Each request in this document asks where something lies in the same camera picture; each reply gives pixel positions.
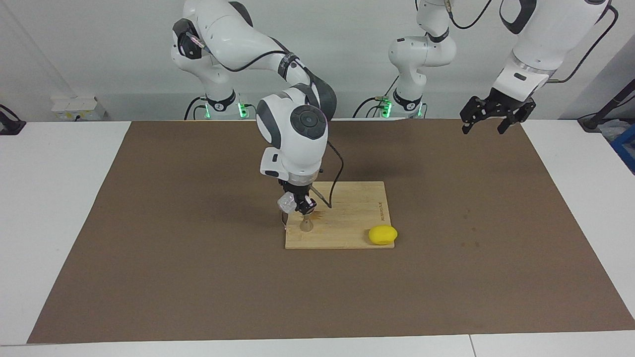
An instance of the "lemon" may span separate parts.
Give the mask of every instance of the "lemon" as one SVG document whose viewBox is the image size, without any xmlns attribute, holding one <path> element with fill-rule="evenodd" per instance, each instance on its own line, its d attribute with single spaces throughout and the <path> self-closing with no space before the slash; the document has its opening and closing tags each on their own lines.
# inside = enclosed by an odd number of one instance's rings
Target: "lemon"
<svg viewBox="0 0 635 357">
<path fill-rule="evenodd" d="M 376 245 L 389 245 L 397 239 L 397 230 L 392 226 L 376 226 L 368 232 L 368 239 Z"/>
</svg>

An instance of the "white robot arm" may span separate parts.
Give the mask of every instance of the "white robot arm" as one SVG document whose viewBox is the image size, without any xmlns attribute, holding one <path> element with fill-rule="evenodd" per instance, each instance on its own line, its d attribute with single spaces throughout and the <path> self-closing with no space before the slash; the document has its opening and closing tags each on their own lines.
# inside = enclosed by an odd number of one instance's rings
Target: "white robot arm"
<svg viewBox="0 0 635 357">
<path fill-rule="evenodd" d="M 606 13 L 610 0 L 503 0 L 500 17 L 518 43 L 494 82 L 489 97 L 472 97 L 461 111 L 463 132 L 490 117 L 504 117 L 503 134 L 534 110 L 531 96 L 562 65 Z"/>
<path fill-rule="evenodd" d="M 391 95 L 391 116 L 415 117 L 427 81 L 422 69 L 448 65 L 457 54 L 457 45 L 449 36 L 450 16 L 444 0 L 420 0 L 417 23 L 425 31 L 424 36 L 399 38 L 390 47 L 389 59 L 399 70 Z"/>
<path fill-rule="evenodd" d="M 246 8 L 235 1 L 186 0 L 173 38 L 175 63 L 203 82 L 215 110 L 230 107 L 236 99 L 228 72 L 267 69 L 292 85 L 257 105 L 258 128 L 272 146 L 265 150 L 260 172 L 277 178 L 284 191 L 293 194 L 295 210 L 312 212 L 316 203 L 309 189 L 337 106 L 333 89 L 280 42 L 256 31 Z"/>
</svg>

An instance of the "green light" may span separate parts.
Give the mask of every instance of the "green light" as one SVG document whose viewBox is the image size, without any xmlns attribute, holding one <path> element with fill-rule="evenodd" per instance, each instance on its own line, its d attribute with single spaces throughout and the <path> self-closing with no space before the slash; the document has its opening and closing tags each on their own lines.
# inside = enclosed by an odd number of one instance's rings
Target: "green light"
<svg viewBox="0 0 635 357">
<path fill-rule="evenodd" d="M 247 118 L 247 115 L 249 115 L 247 108 L 241 102 L 238 102 L 238 112 L 241 118 Z"/>
<path fill-rule="evenodd" d="M 387 100 L 386 104 L 384 104 L 384 109 L 382 110 L 382 116 L 384 118 L 389 118 L 391 116 L 392 103 Z"/>
</svg>

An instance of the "white electrical box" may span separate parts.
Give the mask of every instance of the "white electrical box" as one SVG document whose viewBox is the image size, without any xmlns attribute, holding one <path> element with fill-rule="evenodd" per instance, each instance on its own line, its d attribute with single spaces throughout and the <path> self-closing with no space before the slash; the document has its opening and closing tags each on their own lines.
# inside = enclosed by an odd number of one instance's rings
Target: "white electrical box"
<svg viewBox="0 0 635 357">
<path fill-rule="evenodd" d="M 64 121 L 103 120 L 106 110 L 95 98 L 53 99 L 55 117 Z"/>
</svg>

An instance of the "white table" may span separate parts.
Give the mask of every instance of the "white table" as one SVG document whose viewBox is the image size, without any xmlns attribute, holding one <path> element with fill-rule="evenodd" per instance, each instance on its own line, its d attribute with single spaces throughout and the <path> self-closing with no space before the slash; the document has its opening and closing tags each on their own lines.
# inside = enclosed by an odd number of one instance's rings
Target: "white table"
<svg viewBox="0 0 635 357">
<path fill-rule="evenodd" d="M 0 137 L 0 356 L 635 355 L 634 331 L 24 346 L 129 125 L 29 123 Z M 574 121 L 523 127 L 635 314 L 635 177 Z"/>
</svg>

